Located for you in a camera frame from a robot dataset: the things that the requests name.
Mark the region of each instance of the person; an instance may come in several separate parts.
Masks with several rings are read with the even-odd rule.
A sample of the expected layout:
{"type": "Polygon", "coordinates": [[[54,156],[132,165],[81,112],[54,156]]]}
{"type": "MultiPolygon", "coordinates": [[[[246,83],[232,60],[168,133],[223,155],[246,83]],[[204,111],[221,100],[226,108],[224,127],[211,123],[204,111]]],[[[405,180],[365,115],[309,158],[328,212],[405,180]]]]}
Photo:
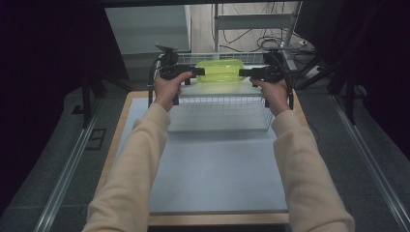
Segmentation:
{"type": "MultiPolygon", "coordinates": [[[[172,80],[156,78],[156,98],[135,121],[121,155],[89,205],[83,231],[147,231],[150,190],[170,124],[167,111],[175,94],[181,93],[180,83],[190,76],[184,72],[172,80]]],[[[292,231],[354,231],[355,221],[343,206],[313,134],[287,104],[284,81],[250,82],[261,87],[275,115],[275,156],[292,231]]]]}

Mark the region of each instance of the transparent yellow container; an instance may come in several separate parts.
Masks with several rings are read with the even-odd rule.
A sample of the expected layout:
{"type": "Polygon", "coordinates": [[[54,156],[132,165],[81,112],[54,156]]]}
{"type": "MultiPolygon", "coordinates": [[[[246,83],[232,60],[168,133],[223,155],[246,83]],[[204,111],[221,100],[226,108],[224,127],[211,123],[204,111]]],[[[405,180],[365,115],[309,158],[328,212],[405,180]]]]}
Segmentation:
{"type": "Polygon", "coordinates": [[[239,76],[239,69],[244,68],[241,60],[211,60],[201,61],[196,64],[197,68],[204,68],[205,75],[198,75],[196,79],[202,83],[219,81],[242,81],[245,78],[239,76]]]}

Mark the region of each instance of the person's right hand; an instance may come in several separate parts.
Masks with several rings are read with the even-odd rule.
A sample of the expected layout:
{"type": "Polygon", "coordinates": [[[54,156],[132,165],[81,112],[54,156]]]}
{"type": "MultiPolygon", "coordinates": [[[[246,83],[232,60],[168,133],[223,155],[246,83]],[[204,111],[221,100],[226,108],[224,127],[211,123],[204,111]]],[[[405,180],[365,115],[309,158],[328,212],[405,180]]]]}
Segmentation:
{"type": "Polygon", "coordinates": [[[275,116],[290,109],[289,104],[287,103],[288,93],[286,82],[284,80],[277,83],[269,83],[251,78],[250,82],[262,88],[261,92],[263,98],[269,102],[270,109],[275,116]]]}

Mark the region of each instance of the beige sleeve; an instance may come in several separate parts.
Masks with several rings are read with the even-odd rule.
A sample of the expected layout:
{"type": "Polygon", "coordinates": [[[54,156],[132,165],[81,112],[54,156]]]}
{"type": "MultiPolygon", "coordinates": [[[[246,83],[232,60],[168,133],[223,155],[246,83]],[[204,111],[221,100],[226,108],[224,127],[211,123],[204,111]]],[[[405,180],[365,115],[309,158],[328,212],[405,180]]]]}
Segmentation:
{"type": "Polygon", "coordinates": [[[343,206],[311,131],[291,110],[279,114],[272,128],[292,231],[354,231],[355,221],[343,206]]]}
{"type": "Polygon", "coordinates": [[[83,231],[147,231],[150,191],[169,124],[168,114],[155,103],[134,123],[104,186],[88,207],[83,231]]]}

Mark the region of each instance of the metal track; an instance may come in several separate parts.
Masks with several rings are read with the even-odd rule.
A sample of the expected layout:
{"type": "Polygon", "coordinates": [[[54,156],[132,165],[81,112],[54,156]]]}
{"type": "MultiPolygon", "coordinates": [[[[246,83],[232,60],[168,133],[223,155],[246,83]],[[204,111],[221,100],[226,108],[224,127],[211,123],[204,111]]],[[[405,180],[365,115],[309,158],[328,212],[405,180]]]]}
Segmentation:
{"type": "Polygon", "coordinates": [[[337,109],[337,113],[340,116],[340,119],[344,126],[347,128],[350,136],[352,137],[356,147],[359,150],[360,155],[370,173],[370,176],[373,178],[374,183],[379,188],[380,193],[382,194],[384,200],[386,201],[387,205],[389,206],[395,220],[400,227],[401,231],[408,232],[410,231],[410,218],[406,212],[406,209],[397,196],[397,193],[390,185],[389,181],[387,180],[386,176],[384,175],[382,169],[378,165],[376,159],[374,158],[372,152],[367,147],[367,144],[363,140],[360,132],[356,128],[356,126],[352,126],[347,119],[346,115],[344,114],[344,106],[343,103],[340,101],[339,98],[335,96],[331,96],[331,100],[335,104],[335,108],[337,109]]]}
{"type": "Polygon", "coordinates": [[[52,223],[60,209],[61,203],[63,202],[64,196],[66,195],[67,188],[73,178],[73,174],[77,168],[78,162],[81,159],[82,153],[84,151],[85,145],[87,144],[88,138],[94,125],[96,124],[96,118],[98,111],[102,105],[103,99],[96,99],[93,105],[92,118],[88,126],[81,131],[75,147],[70,154],[69,159],[64,166],[63,171],[54,187],[54,190],[50,194],[48,201],[44,207],[42,215],[37,222],[34,229],[35,232],[47,232],[50,230],[52,223]]]}

